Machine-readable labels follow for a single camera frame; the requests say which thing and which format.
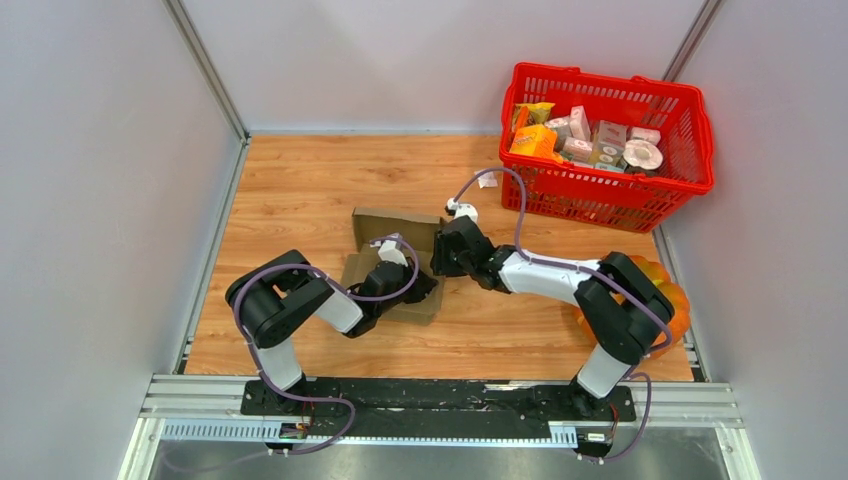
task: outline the wall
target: wall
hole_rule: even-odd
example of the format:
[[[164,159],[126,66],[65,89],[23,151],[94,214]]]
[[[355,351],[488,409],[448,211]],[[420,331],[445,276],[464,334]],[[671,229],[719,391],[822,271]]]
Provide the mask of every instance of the wall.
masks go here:
[[[516,63],[659,78],[702,3],[184,1],[254,131],[497,131]]]
[[[161,2],[3,2],[0,69],[0,477],[112,479],[238,145]]]
[[[707,99],[716,187],[667,226],[768,480],[845,476],[846,22],[844,2],[726,2],[680,78]]]

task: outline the tape roll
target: tape roll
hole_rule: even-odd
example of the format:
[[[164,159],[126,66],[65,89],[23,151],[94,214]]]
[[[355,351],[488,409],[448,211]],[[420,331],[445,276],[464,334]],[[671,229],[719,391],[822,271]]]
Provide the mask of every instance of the tape roll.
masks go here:
[[[656,170],[662,165],[663,157],[660,149],[645,140],[630,140],[624,145],[624,161],[628,165]]]

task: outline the red plastic basket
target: red plastic basket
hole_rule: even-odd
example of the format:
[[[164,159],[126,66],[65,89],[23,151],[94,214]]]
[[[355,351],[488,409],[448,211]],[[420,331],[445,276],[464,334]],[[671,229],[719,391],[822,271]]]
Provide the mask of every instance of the red plastic basket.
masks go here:
[[[591,123],[608,120],[659,130],[663,164],[657,177],[562,165],[509,153],[516,103],[554,102],[551,118],[583,105]],[[598,225],[648,232],[693,195],[713,186],[713,138],[701,91],[643,77],[605,77],[577,67],[532,63],[515,66],[501,116],[500,158],[527,187],[527,211]],[[504,176],[503,206],[518,210],[521,190]]]

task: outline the wood surface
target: wood surface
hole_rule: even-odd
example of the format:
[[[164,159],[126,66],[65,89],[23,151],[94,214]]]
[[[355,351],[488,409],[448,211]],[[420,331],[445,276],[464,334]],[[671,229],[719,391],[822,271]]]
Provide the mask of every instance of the wood surface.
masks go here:
[[[254,137],[218,254],[186,373],[254,374],[224,291],[239,276],[289,249],[336,279],[354,253],[356,206],[443,215],[475,171],[498,166],[490,136]],[[500,188],[463,196],[498,245],[513,243],[517,212]],[[657,259],[653,239],[578,222],[527,215],[523,246],[573,259],[610,250]],[[313,318],[294,335],[307,375],[457,379],[571,379],[592,344],[561,302],[485,291],[469,278],[447,279],[441,312],[426,327],[380,321],[349,339]],[[676,346],[643,370],[656,380],[691,381]]]

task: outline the pumpkin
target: pumpkin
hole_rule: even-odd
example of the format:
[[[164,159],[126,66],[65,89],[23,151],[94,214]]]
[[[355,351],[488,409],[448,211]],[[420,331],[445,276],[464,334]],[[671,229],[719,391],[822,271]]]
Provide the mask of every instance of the pumpkin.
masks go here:
[[[674,306],[674,317],[672,317],[671,321],[668,323],[668,328],[671,330],[671,344],[662,350],[657,350],[651,354],[651,358],[658,358],[679,342],[680,339],[683,338],[683,334],[686,333],[692,325],[692,319],[689,316],[689,309],[691,308],[689,305],[689,299],[686,298],[686,293],[683,292],[683,289],[680,288],[679,285],[671,282],[671,276],[661,263],[648,261],[647,258],[640,255],[632,255],[630,256],[630,259],[633,260],[633,263],[635,263],[636,266],[645,273],[654,285],[657,286],[659,291],[662,292],[662,294],[665,295],[665,297],[668,298],[668,301]],[[616,293],[613,295],[613,298],[615,298],[619,304],[624,302],[624,296],[621,294]],[[586,317],[583,315],[580,308],[572,306],[572,314],[574,318],[577,319],[577,325],[580,326],[580,329],[583,330],[586,337],[593,343],[597,343],[595,333],[592,332],[592,328],[589,326],[589,322],[586,321]],[[660,333],[656,342],[654,342],[654,345],[659,345],[664,340],[665,334]]]

